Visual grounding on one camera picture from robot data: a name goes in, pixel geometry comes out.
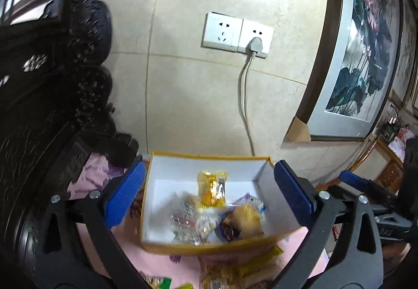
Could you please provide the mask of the blue silver nut packet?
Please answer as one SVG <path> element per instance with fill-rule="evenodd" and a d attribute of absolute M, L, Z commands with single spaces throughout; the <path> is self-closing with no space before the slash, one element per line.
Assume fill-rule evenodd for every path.
<path fill-rule="evenodd" d="M 250 193 L 246 193 L 241 198 L 235 200 L 232 206 L 242 206 L 242 205 L 252 205 L 259 213 L 262 213 L 266 210 L 264 202 L 257 197 L 254 197 Z"/>

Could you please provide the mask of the small bread yellow packet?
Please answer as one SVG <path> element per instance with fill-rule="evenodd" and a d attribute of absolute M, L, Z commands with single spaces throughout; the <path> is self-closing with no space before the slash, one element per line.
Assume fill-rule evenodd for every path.
<path fill-rule="evenodd" d="M 259 211 L 252 204 L 244 204 L 233 209 L 230 225 L 238 232 L 238 239 L 263 237 L 262 218 Z"/>

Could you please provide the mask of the white balls snack bag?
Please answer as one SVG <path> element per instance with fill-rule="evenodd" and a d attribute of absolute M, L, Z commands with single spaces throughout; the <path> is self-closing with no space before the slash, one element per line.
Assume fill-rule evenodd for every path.
<path fill-rule="evenodd" d="M 201 246 L 216 227 L 216 220 L 200 210 L 200 200 L 195 195 L 183 193 L 175 198 L 170 215 L 173 243 Z"/>

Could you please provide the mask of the yellow orange snack packet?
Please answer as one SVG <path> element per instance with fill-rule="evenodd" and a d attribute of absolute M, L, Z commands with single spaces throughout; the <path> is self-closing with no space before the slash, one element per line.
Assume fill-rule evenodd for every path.
<path fill-rule="evenodd" d="M 201 209 L 225 208 L 227 171 L 201 171 L 198 174 L 198 197 Z"/>

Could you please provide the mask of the pink floral tablecloth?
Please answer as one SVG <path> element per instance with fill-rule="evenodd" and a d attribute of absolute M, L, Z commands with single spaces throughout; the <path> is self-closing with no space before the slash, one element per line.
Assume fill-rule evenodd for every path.
<path fill-rule="evenodd" d="M 105 224 L 153 287 L 265 288 L 307 235 L 268 157 L 154 152 Z"/>

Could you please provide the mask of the cartoon green snack packet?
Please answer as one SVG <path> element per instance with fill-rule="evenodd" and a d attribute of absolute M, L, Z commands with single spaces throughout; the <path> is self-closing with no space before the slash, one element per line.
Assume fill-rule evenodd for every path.
<path fill-rule="evenodd" d="M 143 272 L 140 272 L 140 275 L 152 289 L 169 289 L 171 286 L 171 278 L 150 276 Z"/>

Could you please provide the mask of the yellow green long packet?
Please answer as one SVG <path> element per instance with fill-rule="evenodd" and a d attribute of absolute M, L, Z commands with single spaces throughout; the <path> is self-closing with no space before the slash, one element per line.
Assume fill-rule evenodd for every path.
<path fill-rule="evenodd" d="M 276 257 L 282 255 L 283 253 L 283 249 L 279 246 L 276 245 L 271 247 L 268 251 L 252 257 L 249 261 L 240 265 L 237 268 L 237 273 L 239 276 L 244 278 L 251 273 L 260 271 L 265 266 L 271 265 L 275 261 Z"/>

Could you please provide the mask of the yellow cardboard shoe box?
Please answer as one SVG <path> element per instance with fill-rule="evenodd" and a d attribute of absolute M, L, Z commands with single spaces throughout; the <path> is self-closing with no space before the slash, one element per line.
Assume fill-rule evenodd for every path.
<path fill-rule="evenodd" d="M 299 228 L 270 158 L 152 153 L 139 230 L 150 253 L 242 251 Z"/>

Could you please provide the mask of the framed lotus painting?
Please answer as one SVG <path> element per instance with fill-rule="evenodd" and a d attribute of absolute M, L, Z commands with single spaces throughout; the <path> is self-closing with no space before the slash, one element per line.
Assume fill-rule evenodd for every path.
<path fill-rule="evenodd" d="M 402 20 L 402 0 L 327 0 L 288 141 L 359 141 L 374 130 L 395 78 Z"/>

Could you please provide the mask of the dark carved wooden sofa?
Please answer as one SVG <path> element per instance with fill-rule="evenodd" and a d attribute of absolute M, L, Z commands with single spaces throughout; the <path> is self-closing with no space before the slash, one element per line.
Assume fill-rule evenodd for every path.
<path fill-rule="evenodd" d="M 119 133 L 103 63 L 112 38 L 101 0 L 52 4 L 42 18 L 1 31 L 1 286 L 38 286 L 36 252 L 51 201 L 102 191 L 140 161 Z M 86 225 L 77 225 L 95 272 L 107 276 Z"/>

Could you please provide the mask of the white wall socket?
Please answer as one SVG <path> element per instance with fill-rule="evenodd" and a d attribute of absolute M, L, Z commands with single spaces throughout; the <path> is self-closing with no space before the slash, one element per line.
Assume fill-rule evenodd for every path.
<path fill-rule="evenodd" d="M 229 52 L 249 53 L 253 38 L 261 38 L 262 50 L 257 57 L 266 59 L 274 35 L 274 28 L 256 21 L 209 12 L 205 18 L 202 46 Z"/>

